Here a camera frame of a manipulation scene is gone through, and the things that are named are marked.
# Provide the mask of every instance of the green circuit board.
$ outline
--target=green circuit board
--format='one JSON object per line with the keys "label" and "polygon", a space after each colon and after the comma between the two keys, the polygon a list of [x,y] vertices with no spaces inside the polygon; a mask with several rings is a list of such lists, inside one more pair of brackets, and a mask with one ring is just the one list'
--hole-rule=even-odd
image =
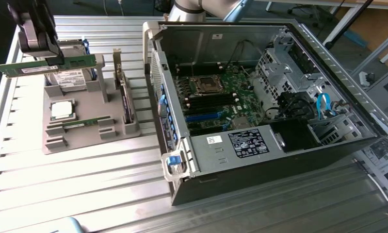
{"label": "green circuit board", "polygon": [[[219,79],[222,83],[223,90],[219,92],[219,94],[236,93],[236,98],[239,99],[239,101],[231,105],[216,107],[216,112],[219,112],[220,114],[219,119],[187,122],[190,130],[192,132],[196,132],[194,133],[194,135],[207,134],[208,129],[215,128],[218,130],[219,127],[222,128],[222,131],[235,130],[236,128],[234,120],[239,117],[242,117],[243,119],[247,118],[250,127],[255,127],[259,125],[263,119],[259,99],[255,95],[254,89],[251,88],[247,74],[243,70],[240,71],[239,68],[240,67],[238,66],[228,66],[224,73],[214,75],[214,77]],[[180,77],[175,79],[182,103],[184,102],[184,98],[188,95],[195,96],[196,94],[198,86],[194,80],[198,77],[199,76]],[[188,111],[188,108],[187,106],[184,106],[184,104],[182,104],[182,106],[183,112],[186,113]]]}

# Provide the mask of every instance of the white sticker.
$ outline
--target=white sticker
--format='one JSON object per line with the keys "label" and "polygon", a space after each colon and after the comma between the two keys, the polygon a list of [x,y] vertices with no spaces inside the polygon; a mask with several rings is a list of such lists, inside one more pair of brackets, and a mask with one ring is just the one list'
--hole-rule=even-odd
{"label": "white sticker", "polygon": [[222,140],[222,136],[208,137],[208,138],[207,138],[207,142],[208,142],[208,144],[214,144],[214,143],[223,142],[223,140]]}
{"label": "white sticker", "polygon": [[64,129],[72,129],[72,128],[78,128],[78,127],[83,127],[86,126],[86,124],[76,124],[76,125],[68,125],[68,126],[64,126]]}
{"label": "white sticker", "polygon": [[22,72],[26,73],[26,74],[30,74],[30,73],[36,73],[36,72],[43,72],[43,71],[50,71],[50,70],[55,70],[58,69],[58,66],[46,66],[46,67],[32,67],[32,68],[24,68],[22,69]]}
{"label": "white sticker", "polygon": [[86,78],[82,69],[63,71],[55,74],[55,79],[60,87],[86,85]]}
{"label": "white sticker", "polygon": [[223,39],[223,34],[214,34],[212,40]]}

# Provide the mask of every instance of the warning label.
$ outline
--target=warning label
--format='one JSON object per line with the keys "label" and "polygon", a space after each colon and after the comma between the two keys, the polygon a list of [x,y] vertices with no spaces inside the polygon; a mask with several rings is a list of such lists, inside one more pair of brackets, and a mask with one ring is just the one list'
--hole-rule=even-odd
{"label": "warning label", "polygon": [[259,129],[230,133],[228,137],[239,158],[268,153],[270,150],[262,138]]}
{"label": "warning label", "polygon": [[82,69],[60,72],[55,74],[55,79],[60,87],[86,85],[86,78]]}

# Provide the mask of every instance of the ribbed aluminum surface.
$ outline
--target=ribbed aluminum surface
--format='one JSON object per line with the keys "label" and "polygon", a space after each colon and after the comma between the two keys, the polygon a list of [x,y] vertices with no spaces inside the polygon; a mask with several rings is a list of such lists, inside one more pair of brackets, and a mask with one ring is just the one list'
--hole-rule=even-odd
{"label": "ribbed aluminum surface", "polygon": [[[143,135],[43,155],[43,77],[3,81],[0,232],[48,233],[74,216],[87,232],[388,233],[388,206],[350,158],[296,177],[171,206],[143,72],[142,24],[159,17],[56,17],[60,39],[120,48]],[[18,51],[11,54],[22,60]]]}

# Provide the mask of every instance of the motherboard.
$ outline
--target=motherboard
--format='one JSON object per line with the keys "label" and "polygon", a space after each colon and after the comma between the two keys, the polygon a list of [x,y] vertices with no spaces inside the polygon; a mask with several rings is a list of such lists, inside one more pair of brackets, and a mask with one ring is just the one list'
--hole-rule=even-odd
{"label": "motherboard", "polygon": [[175,77],[191,135],[204,135],[259,125],[263,112],[248,73],[228,65],[222,74]]}

